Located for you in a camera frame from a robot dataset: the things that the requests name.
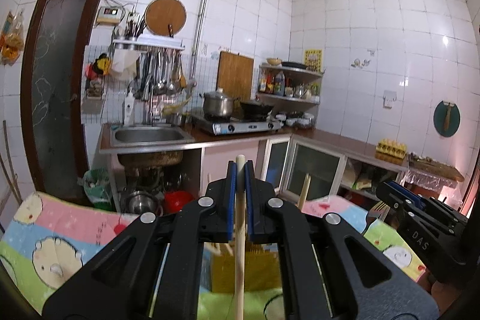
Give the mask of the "gas stove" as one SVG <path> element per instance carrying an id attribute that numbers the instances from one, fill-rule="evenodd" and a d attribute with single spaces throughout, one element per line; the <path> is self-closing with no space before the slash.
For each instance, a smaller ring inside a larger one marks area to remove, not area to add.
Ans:
<path id="1" fill-rule="evenodd" d="M 283 128 L 283 124 L 276 120 L 246 121 L 237 118 L 230 118 L 229 120 L 211 120 L 207 119 L 204 114 L 194 112 L 192 112 L 190 116 L 194 126 L 199 127 L 204 132 L 213 136 L 278 132 Z"/>

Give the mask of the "hanging utensil rack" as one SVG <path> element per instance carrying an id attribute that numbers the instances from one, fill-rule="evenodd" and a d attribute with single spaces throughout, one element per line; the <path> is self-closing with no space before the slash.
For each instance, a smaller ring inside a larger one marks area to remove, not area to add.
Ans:
<path id="1" fill-rule="evenodd" d="M 142 101 L 154 96 L 174 96 L 187 86 L 182 67 L 181 40 L 171 37 L 140 35 L 138 38 L 114 38 L 114 50 L 126 49 L 138 54 L 135 89 Z"/>

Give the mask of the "black fork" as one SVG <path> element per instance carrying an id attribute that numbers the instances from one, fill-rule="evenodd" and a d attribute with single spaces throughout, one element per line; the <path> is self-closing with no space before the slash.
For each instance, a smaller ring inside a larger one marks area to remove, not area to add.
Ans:
<path id="1" fill-rule="evenodd" d="M 367 213 L 366 215 L 366 224 L 369 227 L 372 223 L 374 223 L 377 219 L 381 219 L 382 216 L 387 214 L 390 210 L 390 207 L 385 202 L 379 201 L 377 202 Z"/>

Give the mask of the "steel cooking pot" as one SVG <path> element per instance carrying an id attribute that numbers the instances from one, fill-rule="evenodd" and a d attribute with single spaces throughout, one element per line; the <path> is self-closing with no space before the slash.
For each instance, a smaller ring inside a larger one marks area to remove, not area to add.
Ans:
<path id="1" fill-rule="evenodd" d="M 213 118 L 230 118 L 237 98 L 232 98 L 222 88 L 200 94 L 203 100 L 202 111 L 205 116 Z"/>

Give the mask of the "white dish soap bottle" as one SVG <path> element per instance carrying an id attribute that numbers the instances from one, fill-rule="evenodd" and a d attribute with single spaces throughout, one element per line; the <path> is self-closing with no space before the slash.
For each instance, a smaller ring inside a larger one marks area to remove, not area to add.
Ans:
<path id="1" fill-rule="evenodd" d="M 134 94 L 129 91 L 124 99 L 124 114 L 123 114 L 123 124 L 126 127 L 131 127 L 134 125 L 135 114 L 134 114 L 134 104 L 135 97 Z"/>

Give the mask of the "hanging plastic bag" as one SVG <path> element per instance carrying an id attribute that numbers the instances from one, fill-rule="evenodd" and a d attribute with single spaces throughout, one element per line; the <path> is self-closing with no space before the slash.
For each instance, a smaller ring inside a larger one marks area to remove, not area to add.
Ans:
<path id="1" fill-rule="evenodd" d="M 24 10 L 8 13 L 1 30 L 1 62 L 13 64 L 24 50 Z"/>

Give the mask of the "corner wall shelf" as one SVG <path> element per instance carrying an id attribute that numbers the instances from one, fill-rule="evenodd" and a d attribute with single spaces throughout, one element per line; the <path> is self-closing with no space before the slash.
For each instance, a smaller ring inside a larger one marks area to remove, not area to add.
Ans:
<path id="1" fill-rule="evenodd" d="M 273 66 L 265 62 L 259 66 L 256 96 L 261 101 L 287 101 L 305 105 L 320 104 L 320 88 L 324 72 L 303 67 Z"/>

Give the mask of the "dark brown glass door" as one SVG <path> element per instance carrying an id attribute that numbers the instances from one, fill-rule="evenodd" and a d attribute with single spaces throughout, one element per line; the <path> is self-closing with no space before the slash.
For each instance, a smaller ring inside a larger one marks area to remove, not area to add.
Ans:
<path id="1" fill-rule="evenodd" d="M 100 0 L 37 0 L 20 79 L 24 150 L 38 192 L 88 204 L 78 184 L 88 171 L 81 78 Z"/>

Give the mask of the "black wok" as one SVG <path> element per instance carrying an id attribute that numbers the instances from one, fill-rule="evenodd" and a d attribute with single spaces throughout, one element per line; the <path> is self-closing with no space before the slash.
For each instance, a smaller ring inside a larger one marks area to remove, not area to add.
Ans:
<path id="1" fill-rule="evenodd" d="M 256 100 L 241 101 L 240 106 L 243 119 L 248 121 L 265 121 L 273 110 L 272 105 Z"/>

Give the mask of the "gold perforated utensil holder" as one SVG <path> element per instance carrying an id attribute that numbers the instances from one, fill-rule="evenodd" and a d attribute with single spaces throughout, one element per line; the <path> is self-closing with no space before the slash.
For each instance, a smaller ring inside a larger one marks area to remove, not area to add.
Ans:
<path id="1" fill-rule="evenodd" d="M 246 292 L 280 288 L 281 271 L 276 252 L 246 252 L 244 288 Z M 211 259 L 211 291 L 234 293 L 235 259 L 230 254 L 213 255 Z"/>

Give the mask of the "stainless steel sink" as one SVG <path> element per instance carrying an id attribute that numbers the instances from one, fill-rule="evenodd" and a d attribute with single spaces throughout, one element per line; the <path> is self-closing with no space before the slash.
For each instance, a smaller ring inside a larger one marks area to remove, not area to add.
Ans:
<path id="1" fill-rule="evenodd" d="M 180 127 L 104 124 L 98 151 L 101 154 L 146 154 L 190 149 L 195 139 Z"/>

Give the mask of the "round woven tray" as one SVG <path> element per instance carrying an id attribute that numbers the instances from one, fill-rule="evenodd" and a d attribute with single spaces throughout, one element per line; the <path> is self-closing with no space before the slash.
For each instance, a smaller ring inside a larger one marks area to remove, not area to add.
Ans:
<path id="1" fill-rule="evenodd" d="M 179 0 L 154 0 L 145 9 L 146 27 L 155 35 L 174 37 L 186 22 L 186 10 Z"/>

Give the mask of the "colourful cartoon quilted tablecloth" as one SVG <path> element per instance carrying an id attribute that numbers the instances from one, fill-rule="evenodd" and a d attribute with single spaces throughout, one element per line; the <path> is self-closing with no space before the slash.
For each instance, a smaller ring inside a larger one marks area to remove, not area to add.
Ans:
<path id="1" fill-rule="evenodd" d="M 336 213 L 344 218 L 413 281 L 425 273 L 419 257 L 393 227 L 376 220 L 366 224 L 366 210 L 340 196 L 325 196 L 306 202 L 304 213 L 322 217 Z M 117 214 L 82 207 L 32 193 L 18 208 L 1 238 L 1 263 L 37 311 L 73 274 L 135 219 L 133 214 Z M 247 245 L 247 252 L 277 252 L 274 244 Z M 223 245 L 205 249 L 199 288 L 199 319 L 233 319 L 233 293 L 211 291 L 213 255 L 230 254 Z M 245 292 L 245 319 L 281 319 L 282 289 Z"/>

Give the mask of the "white wall socket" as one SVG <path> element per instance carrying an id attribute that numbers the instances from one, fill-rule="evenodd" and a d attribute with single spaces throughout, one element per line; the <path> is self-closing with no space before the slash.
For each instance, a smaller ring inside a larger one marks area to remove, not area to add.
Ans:
<path id="1" fill-rule="evenodd" d="M 385 90 L 383 93 L 383 107 L 385 109 L 392 109 L 397 100 L 396 91 Z"/>

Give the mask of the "rectangular wooden cutting board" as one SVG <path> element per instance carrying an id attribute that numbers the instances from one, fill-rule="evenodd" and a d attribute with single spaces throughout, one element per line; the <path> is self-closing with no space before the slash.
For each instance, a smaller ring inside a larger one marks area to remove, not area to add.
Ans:
<path id="1" fill-rule="evenodd" d="M 231 98 L 247 101 L 251 98 L 254 60 L 240 54 L 220 52 L 216 87 Z"/>

